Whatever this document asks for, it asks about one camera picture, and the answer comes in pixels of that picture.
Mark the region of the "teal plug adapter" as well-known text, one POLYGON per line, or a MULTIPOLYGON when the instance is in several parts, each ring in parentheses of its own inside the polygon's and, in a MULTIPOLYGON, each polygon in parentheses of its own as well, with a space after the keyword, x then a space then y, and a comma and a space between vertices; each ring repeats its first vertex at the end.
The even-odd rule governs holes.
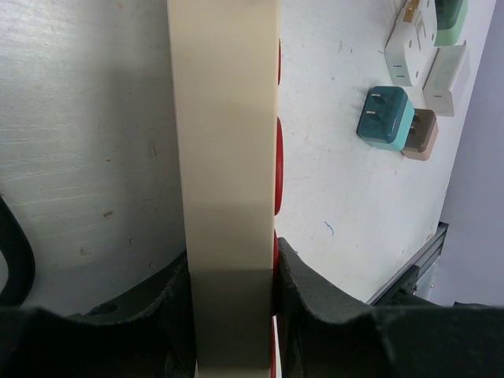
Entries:
POLYGON ((357 134, 375 148, 401 152, 414 114, 413 104, 401 87, 372 87, 365 99, 357 134))

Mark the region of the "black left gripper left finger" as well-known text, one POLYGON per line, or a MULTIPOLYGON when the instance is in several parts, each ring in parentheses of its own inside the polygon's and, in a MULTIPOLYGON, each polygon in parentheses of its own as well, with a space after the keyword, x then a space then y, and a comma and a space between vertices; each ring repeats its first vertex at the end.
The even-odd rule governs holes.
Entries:
POLYGON ((1 309, 3 377, 193 377, 187 255, 85 314, 1 309))

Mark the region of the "white multi-port adapter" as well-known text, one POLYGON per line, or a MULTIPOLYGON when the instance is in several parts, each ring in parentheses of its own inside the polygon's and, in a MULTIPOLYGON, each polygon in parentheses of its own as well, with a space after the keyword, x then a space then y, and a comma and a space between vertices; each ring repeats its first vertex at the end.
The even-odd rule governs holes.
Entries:
POLYGON ((435 2, 406 2, 384 51, 395 86, 415 87, 423 80, 435 54, 436 36, 435 2))

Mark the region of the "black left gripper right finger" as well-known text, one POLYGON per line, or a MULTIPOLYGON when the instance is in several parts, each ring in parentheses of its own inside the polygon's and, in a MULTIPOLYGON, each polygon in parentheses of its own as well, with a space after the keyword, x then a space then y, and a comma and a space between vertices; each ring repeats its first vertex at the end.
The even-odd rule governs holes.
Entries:
POLYGON ((285 377, 501 377, 503 310, 370 306, 278 240, 277 310, 285 377))

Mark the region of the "green plug adapter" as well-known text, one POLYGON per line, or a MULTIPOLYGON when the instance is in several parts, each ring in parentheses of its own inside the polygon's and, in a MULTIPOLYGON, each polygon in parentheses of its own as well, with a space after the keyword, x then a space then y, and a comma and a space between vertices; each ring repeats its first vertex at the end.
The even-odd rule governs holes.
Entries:
POLYGON ((435 46, 453 46, 457 43, 465 23, 469 4, 467 0, 436 0, 437 36, 435 46))

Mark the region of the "pink USB charger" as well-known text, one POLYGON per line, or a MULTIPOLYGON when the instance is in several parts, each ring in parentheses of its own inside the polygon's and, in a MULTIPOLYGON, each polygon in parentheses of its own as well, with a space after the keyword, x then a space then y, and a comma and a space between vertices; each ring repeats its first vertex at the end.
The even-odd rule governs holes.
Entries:
POLYGON ((439 133, 437 116, 430 109, 415 109, 402 154, 416 161, 427 161, 439 133))

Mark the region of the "beige power strip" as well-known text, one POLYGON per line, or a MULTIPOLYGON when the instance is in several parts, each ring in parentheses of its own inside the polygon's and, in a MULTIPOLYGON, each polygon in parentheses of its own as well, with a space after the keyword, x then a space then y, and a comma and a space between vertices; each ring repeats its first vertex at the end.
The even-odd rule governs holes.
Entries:
POLYGON ((198 374, 267 377, 280 4, 167 8, 198 374))

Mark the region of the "white charger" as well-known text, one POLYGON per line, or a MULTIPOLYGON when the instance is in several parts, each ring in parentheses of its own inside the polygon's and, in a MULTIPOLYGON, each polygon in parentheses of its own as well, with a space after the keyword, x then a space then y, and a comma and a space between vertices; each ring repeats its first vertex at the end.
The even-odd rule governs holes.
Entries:
POLYGON ((453 117, 470 76, 469 48, 441 46, 423 88, 425 105, 437 116, 453 117))

